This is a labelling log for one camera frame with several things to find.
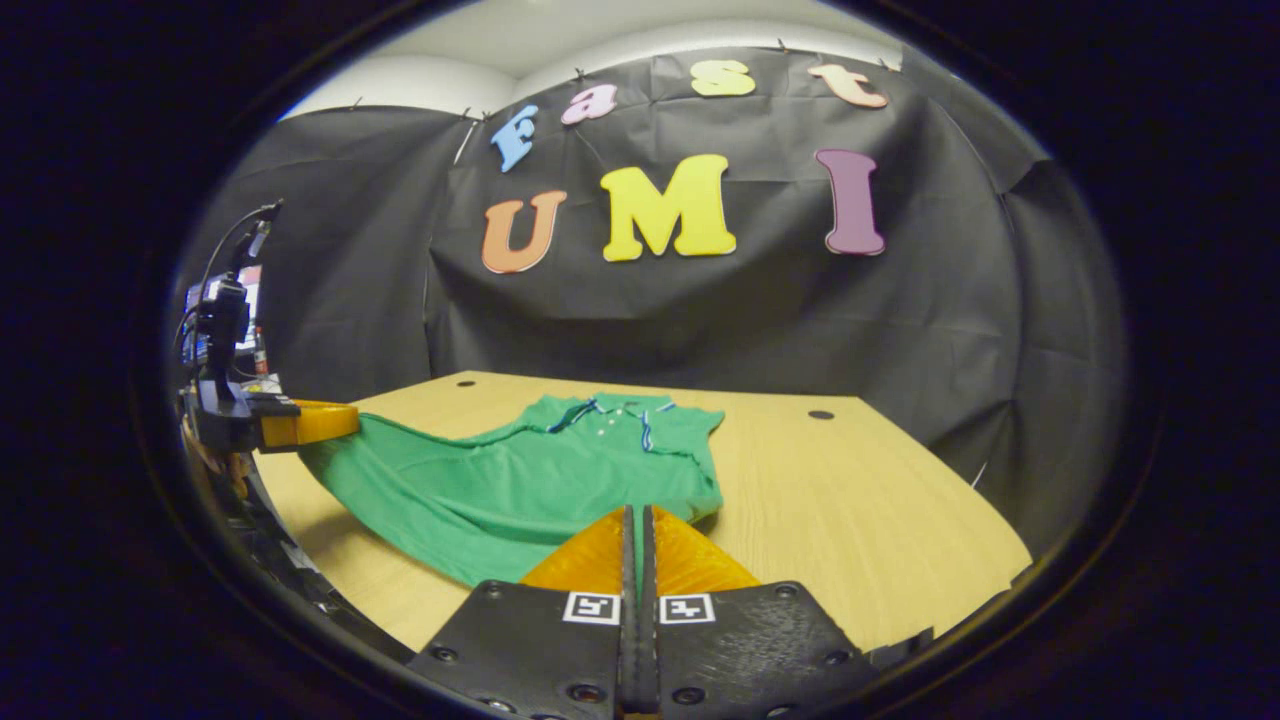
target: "letter m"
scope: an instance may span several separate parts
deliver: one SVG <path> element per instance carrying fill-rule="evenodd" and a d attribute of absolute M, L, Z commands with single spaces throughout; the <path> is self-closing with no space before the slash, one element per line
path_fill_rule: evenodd
<path fill-rule="evenodd" d="M 680 220 L 676 252 L 681 255 L 727 255 L 737 240 L 724 227 L 721 174 L 728 169 L 723 155 L 692 155 L 676 165 L 667 192 L 649 182 L 640 168 L 620 168 L 600 178 L 609 192 L 609 243 L 604 259 L 635 260 L 644 247 L 635 237 L 640 229 L 654 255 L 667 251 L 667 242 Z"/>

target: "ceiling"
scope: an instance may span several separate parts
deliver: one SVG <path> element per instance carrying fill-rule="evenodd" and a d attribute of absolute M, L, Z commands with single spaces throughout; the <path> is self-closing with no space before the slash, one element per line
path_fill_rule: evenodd
<path fill-rule="evenodd" d="M 614 38 L 712 19 L 804 24 L 896 45 L 817 0 L 483 0 L 408 31 L 371 55 L 435 55 L 524 78 Z"/>

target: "green polo shirt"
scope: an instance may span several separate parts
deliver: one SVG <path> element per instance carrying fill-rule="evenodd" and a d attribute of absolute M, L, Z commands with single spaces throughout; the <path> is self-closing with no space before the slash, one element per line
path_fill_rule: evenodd
<path fill-rule="evenodd" d="M 358 433 L 298 455 L 370 529 L 475 585 L 520 580 L 621 505 L 660 505 L 686 521 L 716 512 L 707 437 L 723 418 L 669 397 L 544 396 L 466 439 L 361 414 Z"/>

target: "black fabric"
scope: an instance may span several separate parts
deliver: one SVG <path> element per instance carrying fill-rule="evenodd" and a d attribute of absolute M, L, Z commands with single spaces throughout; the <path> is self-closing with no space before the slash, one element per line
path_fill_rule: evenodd
<path fill-rule="evenodd" d="M 470 127 L 408 108 L 280 122 L 211 202 L 179 288 L 198 282 L 230 223 L 283 197 L 259 258 L 257 323 L 284 391 L 346 402 L 429 379 L 425 250 L 444 169 Z"/>
<path fill-rule="evenodd" d="M 690 67 L 704 59 L 745 63 L 755 90 L 698 95 Z M 824 63 L 863 73 L 888 105 L 841 100 L 808 73 Z M 571 97 L 600 83 L 617 85 L 617 108 L 566 128 Z M 539 106 L 532 149 L 502 173 L 489 140 L 529 104 Z M 662 55 L 564 82 L 468 129 L 425 110 L 302 115 L 232 177 L 219 218 L 289 202 L 264 251 L 261 297 L 288 392 L 353 400 L 475 369 L 856 395 L 977 480 L 1033 553 L 1088 507 L 1125 387 L 1103 241 L 1034 138 L 927 58 L 908 53 L 891 72 L 804 51 Z M 822 149 L 876 160 L 882 255 L 824 246 L 833 208 L 813 156 Z M 728 159 L 736 251 L 646 247 L 607 263 L 600 178 L 639 167 L 663 190 L 682 159 L 708 152 Z M 522 273 L 486 269 L 485 211 L 525 202 L 511 233 L 520 247 L 530 199 L 550 190 L 568 197 L 545 258 Z"/>

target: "foam letter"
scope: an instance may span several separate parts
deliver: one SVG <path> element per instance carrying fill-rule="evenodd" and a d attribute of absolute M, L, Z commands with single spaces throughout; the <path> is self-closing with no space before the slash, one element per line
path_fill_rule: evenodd
<path fill-rule="evenodd" d="M 534 234 L 529 245 L 520 250 L 511 249 L 511 223 L 525 204 L 520 200 L 508 200 L 485 210 L 484 217 L 489 224 L 484 231 L 484 246 L 480 249 L 484 266 L 495 273 L 524 273 L 540 263 L 552 246 L 556 209 L 566 197 L 568 195 L 563 190 L 552 190 L 535 195 L 529 201 L 536 211 Z"/>
<path fill-rule="evenodd" d="M 737 60 L 703 60 L 694 63 L 689 72 L 699 95 L 746 95 L 755 90 L 746 65 Z"/>
<path fill-rule="evenodd" d="M 529 118 L 534 117 L 538 105 L 526 105 L 524 110 L 507 120 L 507 124 L 498 128 L 498 132 L 493 133 L 489 142 L 497 145 L 498 151 L 502 152 L 502 172 L 506 173 L 521 158 L 529 155 L 529 149 L 534 143 L 525 142 L 525 138 L 534 137 L 534 122 Z"/>
<path fill-rule="evenodd" d="M 884 238 L 876 234 L 872 217 L 872 170 L 876 160 L 850 150 L 813 154 L 831 173 L 831 199 L 836 227 L 827 233 L 827 250 L 840 255 L 879 255 Z"/>
<path fill-rule="evenodd" d="M 609 191 L 609 243 L 604 259 L 635 260 L 644 247 L 635 237 L 640 228 L 649 250 L 662 255 L 680 223 L 676 252 L 681 255 L 728 255 L 737 238 L 724 227 L 721 174 L 728 169 L 723 155 L 692 155 L 676 165 L 667 191 L 659 193 L 640 168 L 621 168 L 600 178 Z"/>
<path fill-rule="evenodd" d="M 573 100 L 564 114 L 561 115 L 561 122 L 566 126 L 577 124 L 588 118 L 602 118 L 609 114 L 609 110 L 618 106 L 613 101 L 613 96 L 618 92 L 618 86 L 616 85 L 598 85 L 595 87 L 584 90 L 573 96 Z"/>
<path fill-rule="evenodd" d="M 867 92 L 860 82 L 868 82 L 867 76 L 851 73 L 840 65 L 819 65 L 809 68 L 809 74 L 827 81 L 827 87 L 845 102 L 860 105 L 863 108 L 883 108 L 888 105 L 888 97 Z"/>

